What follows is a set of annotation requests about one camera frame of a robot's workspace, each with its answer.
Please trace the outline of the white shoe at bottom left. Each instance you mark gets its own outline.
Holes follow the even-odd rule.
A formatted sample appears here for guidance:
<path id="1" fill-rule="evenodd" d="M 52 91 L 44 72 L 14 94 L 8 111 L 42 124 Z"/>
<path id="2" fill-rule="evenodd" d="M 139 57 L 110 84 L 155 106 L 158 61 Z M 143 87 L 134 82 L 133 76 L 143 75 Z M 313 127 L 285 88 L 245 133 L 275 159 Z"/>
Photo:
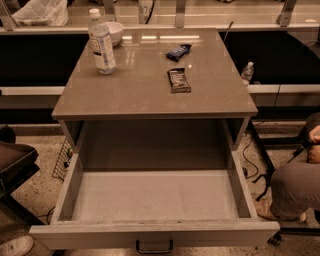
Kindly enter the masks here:
<path id="1" fill-rule="evenodd" d="M 0 246 L 0 256 L 24 256 L 33 247 L 31 236 L 21 236 Z"/>

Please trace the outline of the open grey top drawer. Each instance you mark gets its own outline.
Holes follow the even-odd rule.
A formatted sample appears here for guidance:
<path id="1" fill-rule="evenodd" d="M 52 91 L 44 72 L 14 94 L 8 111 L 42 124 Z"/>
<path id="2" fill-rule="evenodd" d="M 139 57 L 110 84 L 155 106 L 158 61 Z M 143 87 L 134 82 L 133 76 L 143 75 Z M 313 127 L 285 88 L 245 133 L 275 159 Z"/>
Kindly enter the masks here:
<path id="1" fill-rule="evenodd" d="M 278 229 L 257 217 L 236 150 L 221 169 L 172 171 L 86 170 L 75 150 L 51 223 L 30 232 L 50 249 L 135 249 L 254 246 Z"/>

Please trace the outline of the dark chocolate rxbar wrapper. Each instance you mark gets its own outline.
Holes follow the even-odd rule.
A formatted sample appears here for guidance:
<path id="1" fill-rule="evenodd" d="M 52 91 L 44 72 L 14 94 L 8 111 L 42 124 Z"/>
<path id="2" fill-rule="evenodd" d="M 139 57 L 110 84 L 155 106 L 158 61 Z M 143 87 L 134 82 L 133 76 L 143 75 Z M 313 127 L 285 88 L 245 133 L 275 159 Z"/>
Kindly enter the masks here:
<path id="1" fill-rule="evenodd" d="M 189 85 L 184 68 L 174 68 L 167 72 L 170 90 L 172 93 L 190 93 L 191 86 Z"/>

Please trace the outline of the white plastic bag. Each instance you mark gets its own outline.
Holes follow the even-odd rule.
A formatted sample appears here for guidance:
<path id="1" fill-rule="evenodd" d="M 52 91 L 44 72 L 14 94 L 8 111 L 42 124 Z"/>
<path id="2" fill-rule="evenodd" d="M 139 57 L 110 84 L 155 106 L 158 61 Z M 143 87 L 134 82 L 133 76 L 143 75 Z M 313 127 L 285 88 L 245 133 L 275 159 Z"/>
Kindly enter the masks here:
<path id="1" fill-rule="evenodd" d="M 64 26 L 67 0 L 29 0 L 12 17 L 20 26 Z"/>

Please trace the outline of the blue snack bar wrapper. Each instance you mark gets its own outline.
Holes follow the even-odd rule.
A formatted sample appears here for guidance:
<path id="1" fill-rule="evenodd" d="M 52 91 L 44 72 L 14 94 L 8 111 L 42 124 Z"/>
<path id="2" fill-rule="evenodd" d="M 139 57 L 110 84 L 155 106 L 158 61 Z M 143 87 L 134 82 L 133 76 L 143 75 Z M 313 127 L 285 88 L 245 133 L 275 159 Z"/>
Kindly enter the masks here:
<path id="1" fill-rule="evenodd" d="M 191 44 L 181 44 L 166 53 L 166 57 L 172 61 L 178 62 L 183 56 L 190 53 Z"/>

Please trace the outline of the white ceramic bowl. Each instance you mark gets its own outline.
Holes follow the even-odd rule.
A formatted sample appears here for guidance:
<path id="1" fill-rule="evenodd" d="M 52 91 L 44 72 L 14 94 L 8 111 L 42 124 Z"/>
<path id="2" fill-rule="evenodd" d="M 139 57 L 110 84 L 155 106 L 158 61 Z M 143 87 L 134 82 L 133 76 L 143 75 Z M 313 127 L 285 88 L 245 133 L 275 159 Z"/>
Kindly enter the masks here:
<path id="1" fill-rule="evenodd" d="M 122 35 L 124 32 L 124 26 L 119 22 L 107 22 L 111 41 L 113 45 L 117 45 L 122 40 Z"/>

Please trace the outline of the clear plastic water bottle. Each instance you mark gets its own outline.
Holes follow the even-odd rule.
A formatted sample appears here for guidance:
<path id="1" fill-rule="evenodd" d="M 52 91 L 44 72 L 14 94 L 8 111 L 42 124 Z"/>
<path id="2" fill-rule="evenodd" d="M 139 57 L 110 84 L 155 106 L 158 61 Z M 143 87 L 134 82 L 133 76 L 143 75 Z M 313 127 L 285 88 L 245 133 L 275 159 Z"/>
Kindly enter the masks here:
<path id="1" fill-rule="evenodd" d="M 102 20 L 100 11 L 96 8 L 89 10 L 91 18 L 88 34 L 97 70 L 102 74 L 111 74 L 116 69 L 110 30 Z"/>

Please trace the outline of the seated person in grey trousers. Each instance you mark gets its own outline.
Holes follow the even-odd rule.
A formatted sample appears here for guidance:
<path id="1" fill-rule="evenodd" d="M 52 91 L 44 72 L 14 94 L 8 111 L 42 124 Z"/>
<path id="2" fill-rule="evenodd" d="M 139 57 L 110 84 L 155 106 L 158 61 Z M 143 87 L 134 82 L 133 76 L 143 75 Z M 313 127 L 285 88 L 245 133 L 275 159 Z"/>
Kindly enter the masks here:
<path id="1" fill-rule="evenodd" d="M 314 143 L 305 162 L 289 163 L 271 177 L 272 200 L 255 201 L 257 214 L 270 221 L 306 221 L 306 211 L 320 211 L 320 113 L 306 120 L 306 140 Z"/>

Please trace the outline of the dark chair at left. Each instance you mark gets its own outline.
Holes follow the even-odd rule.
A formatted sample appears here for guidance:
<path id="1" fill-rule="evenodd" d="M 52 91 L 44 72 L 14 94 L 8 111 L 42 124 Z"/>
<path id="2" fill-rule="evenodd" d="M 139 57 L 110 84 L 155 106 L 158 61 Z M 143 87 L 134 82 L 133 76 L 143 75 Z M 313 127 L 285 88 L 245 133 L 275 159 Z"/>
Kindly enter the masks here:
<path id="1" fill-rule="evenodd" d="M 39 171 L 37 158 L 35 148 L 16 143 L 16 134 L 11 127 L 0 128 L 0 201 L 29 226 L 43 225 L 43 222 L 11 194 Z"/>

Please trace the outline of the black chair base at right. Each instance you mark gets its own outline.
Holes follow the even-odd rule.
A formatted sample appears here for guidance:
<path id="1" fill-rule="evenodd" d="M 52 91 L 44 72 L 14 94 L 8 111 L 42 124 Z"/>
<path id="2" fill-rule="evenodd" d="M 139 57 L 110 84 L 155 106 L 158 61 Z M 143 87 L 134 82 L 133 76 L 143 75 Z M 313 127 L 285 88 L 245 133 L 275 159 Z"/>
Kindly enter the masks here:
<path id="1" fill-rule="evenodd" d="M 281 137 L 281 138 L 260 138 L 259 134 L 253 125 L 252 122 L 249 122 L 248 129 L 252 133 L 252 137 L 257 143 L 257 146 L 260 150 L 262 158 L 267 166 L 266 172 L 260 174 L 257 178 L 253 180 L 256 183 L 260 178 L 265 179 L 265 189 L 264 191 L 256 197 L 255 201 L 260 202 L 262 198 L 267 194 L 268 189 L 270 187 L 271 175 L 274 173 L 276 168 L 274 167 L 267 150 L 265 149 L 265 145 L 268 146 L 276 146 L 276 145 L 293 145 L 296 146 L 297 149 L 293 153 L 292 157 L 289 159 L 291 162 L 295 159 L 299 154 L 301 154 L 304 150 L 312 145 L 311 142 L 306 141 L 306 128 L 303 127 L 301 132 L 296 137 Z M 271 236 L 267 243 L 273 245 L 275 247 L 279 246 L 282 238 L 281 235 L 301 235 L 301 236 L 320 236 L 320 228 L 307 228 L 307 227 L 281 227 L 279 231 L 277 231 L 273 236 Z"/>

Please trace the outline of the small water bottle behind cabinet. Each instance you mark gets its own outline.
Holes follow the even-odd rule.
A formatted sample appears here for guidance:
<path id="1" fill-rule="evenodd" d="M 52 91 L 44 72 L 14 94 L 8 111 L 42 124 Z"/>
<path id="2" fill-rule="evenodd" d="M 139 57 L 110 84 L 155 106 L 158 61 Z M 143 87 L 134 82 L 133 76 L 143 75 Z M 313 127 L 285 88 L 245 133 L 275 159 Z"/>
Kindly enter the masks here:
<path id="1" fill-rule="evenodd" d="M 241 73 L 241 78 L 243 83 L 248 86 L 254 74 L 254 63 L 248 62 L 247 65 L 243 68 Z"/>

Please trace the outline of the grey cabinet with glossy top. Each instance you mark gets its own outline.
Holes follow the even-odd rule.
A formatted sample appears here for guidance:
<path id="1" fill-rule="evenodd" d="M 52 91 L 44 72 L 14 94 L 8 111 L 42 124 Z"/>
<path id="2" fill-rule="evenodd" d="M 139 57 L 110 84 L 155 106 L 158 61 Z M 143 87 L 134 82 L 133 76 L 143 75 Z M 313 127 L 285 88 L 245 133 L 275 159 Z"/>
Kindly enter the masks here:
<path id="1" fill-rule="evenodd" d="M 191 44 L 178 62 L 166 53 Z M 94 171 L 225 167 L 257 112 L 214 28 L 133 29 L 117 69 L 94 70 L 82 53 L 54 111 L 80 165 Z M 184 68 L 190 93 L 172 93 L 167 72 Z"/>

